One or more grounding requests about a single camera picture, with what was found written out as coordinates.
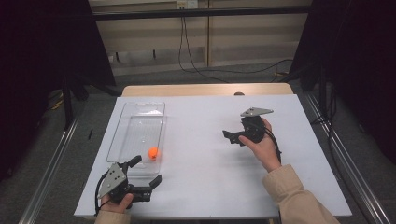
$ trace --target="metal rail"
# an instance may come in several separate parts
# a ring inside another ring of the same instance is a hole
[[[52,156],[52,159],[49,162],[49,166],[47,167],[46,172],[44,173],[43,177],[37,188],[35,189],[35,193],[33,194],[30,202],[27,204],[23,215],[20,219],[20,224],[33,224],[40,212],[41,206],[46,199],[46,196],[50,190],[50,184],[52,183],[53,178],[56,175],[58,170],[59,164],[62,161],[64,153],[67,150],[67,146],[73,136],[73,133],[78,125],[78,118],[82,113],[83,106],[80,110],[77,111],[75,118],[73,119],[70,127],[64,131],[62,138],[55,149],[55,152]]]
[[[306,95],[309,104],[311,104],[312,109],[314,110],[315,115],[320,118],[321,113],[318,109],[318,101],[312,94]],[[323,131],[329,136],[329,130],[331,124],[327,122],[321,122],[321,126]],[[331,134],[332,146],[335,149],[335,152],[341,163],[343,163],[346,168],[346,172],[349,175],[352,183],[355,185],[359,195],[363,199],[367,209],[370,211],[375,223],[391,223],[387,214],[385,213],[384,208],[382,207],[380,201],[376,198],[375,194],[371,190],[370,186],[364,180],[361,172],[358,167],[356,167],[355,162],[349,156],[346,147],[341,142],[335,130],[332,130]]]
[[[303,14],[313,11],[311,6],[297,7],[237,7],[237,8],[198,8],[185,10],[155,10],[128,12],[95,12],[87,15],[49,15],[58,20],[95,20],[116,21],[135,19],[159,19],[181,17],[213,17],[213,16],[246,16],[246,15],[275,15],[275,14]]]

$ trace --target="black cable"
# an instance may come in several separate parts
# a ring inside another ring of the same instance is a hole
[[[275,77],[270,81],[270,83],[273,83],[276,79],[277,79],[277,64],[275,66],[275,73],[274,73]]]
[[[102,181],[106,178],[107,176],[107,172],[105,172],[99,179],[98,184],[96,185],[96,190],[95,190],[95,216],[98,215],[100,208],[102,207],[102,205],[99,207],[98,205],[98,194],[99,194],[99,188],[100,188],[100,184],[102,183]]]
[[[188,49],[188,51],[189,51],[190,61],[191,61],[192,67],[194,68],[195,71],[188,71],[188,70],[184,69],[183,66],[181,66],[181,62],[180,62],[180,52],[181,52],[181,46],[182,46],[182,44],[183,44],[183,33],[184,33],[185,36],[186,36],[187,49]],[[191,52],[190,52],[190,43],[189,43],[189,39],[187,38],[186,18],[184,18],[184,17],[181,18],[181,38],[180,38],[180,48],[178,49],[178,64],[179,64],[181,70],[183,70],[184,72],[198,73],[198,74],[201,75],[202,77],[212,78],[212,79],[215,79],[215,80],[220,81],[220,82],[230,83],[229,81],[223,80],[223,79],[221,79],[221,78],[210,77],[210,76],[204,75],[204,74],[202,74],[202,73],[195,67],[195,64],[194,64],[194,62],[193,62],[193,60],[192,60],[192,56],[191,56]]]
[[[271,130],[269,130],[267,127],[264,127],[264,129],[263,129],[262,127],[254,124],[254,123],[251,123],[251,122],[242,121],[242,124],[253,126],[253,127],[261,130],[262,132],[264,132],[264,134],[268,134],[268,136],[270,136],[271,140],[273,141],[273,143],[275,145],[277,159],[279,160],[279,162],[282,162],[281,157],[280,157],[280,154],[282,152],[279,150],[279,146],[277,145],[276,138],[275,138],[274,134],[271,132]]]
[[[181,18],[181,22],[182,22],[182,25],[181,25],[181,28],[182,28],[182,29],[181,29],[181,37],[180,37],[180,47],[179,47],[179,50],[178,50],[178,64],[179,64],[181,70],[183,70],[184,72],[198,73],[198,74],[200,74],[201,76],[204,76],[204,77],[208,77],[208,76],[203,75],[201,72],[226,72],[226,73],[236,73],[236,74],[254,74],[254,73],[264,72],[264,71],[269,70],[270,68],[273,68],[273,67],[275,67],[275,68],[276,68],[276,71],[277,71],[277,66],[278,66],[280,63],[283,63],[283,62],[292,62],[292,61],[293,61],[292,59],[285,59],[285,60],[279,61],[279,62],[277,62],[277,63],[274,63],[274,64],[271,65],[271,66],[265,67],[265,68],[263,68],[263,69],[256,70],[256,71],[249,71],[249,72],[232,71],[232,70],[222,70],[222,69],[221,69],[221,70],[219,70],[219,69],[200,69],[200,70],[198,70],[198,69],[195,67],[195,64],[193,63],[193,60],[192,60],[192,57],[191,57],[190,44],[189,44],[189,39],[188,39],[188,35],[187,35],[186,19],[185,19],[185,18]],[[182,43],[183,43],[183,34],[185,35],[185,38],[186,38],[187,49],[188,49],[188,52],[189,52],[191,64],[192,64],[192,67],[194,68],[195,71],[188,71],[188,70],[186,70],[185,68],[183,68],[183,66],[181,65],[181,62],[180,62],[180,54],[181,54],[180,52],[181,52],[181,47],[182,47]],[[214,79],[219,80],[219,81],[227,82],[227,81],[221,80],[221,79],[219,79],[219,78],[215,78],[215,77],[209,77],[209,78],[214,78]]]
[[[103,205],[105,205],[105,204],[107,204],[109,202],[111,202],[111,199],[107,200],[105,203],[102,203],[102,205],[100,205],[100,207],[99,207],[99,210],[102,209]]]
[[[330,93],[330,102],[327,105],[326,111],[328,112],[329,116],[326,117],[326,115],[321,114],[319,117],[310,121],[310,124],[313,125],[317,123],[323,123],[326,121],[332,123],[332,118],[335,116],[335,113],[337,112],[337,97],[334,86],[332,86],[332,91]]]

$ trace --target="human hand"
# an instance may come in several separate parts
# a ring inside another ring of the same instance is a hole
[[[101,200],[101,210],[107,211],[107,212],[115,212],[115,213],[124,213],[125,209],[131,204],[132,199],[134,198],[134,195],[131,193],[128,193],[125,195],[125,197],[122,199],[120,204],[113,203],[110,201],[110,196],[107,194],[103,196]]]
[[[262,122],[264,122],[268,130],[272,131],[272,126],[266,119],[262,119]],[[268,134],[265,134],[259,143],[254,143],[243,135],[239,136],[239,141],[253,151],[256,158],[262,163],[262,166],[268,173],[282,166],[277,159],[274,142]]]

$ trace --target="clear plastic container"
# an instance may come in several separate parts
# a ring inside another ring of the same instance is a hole
[[[128,176],[155,176],[160,172],[165,125],[165,103],[127,103],[122,109],[107,161],[125,162],[140,155]]]

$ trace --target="beige sleeve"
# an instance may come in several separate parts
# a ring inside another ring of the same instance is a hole
[[[128,224],[131,222],[131,216],[128,214],[99,211],[95,224]]]
[[[279,206],[283,224],[339,223],[310,191],[304,189],[291,165],[272,171],[262,183]]]

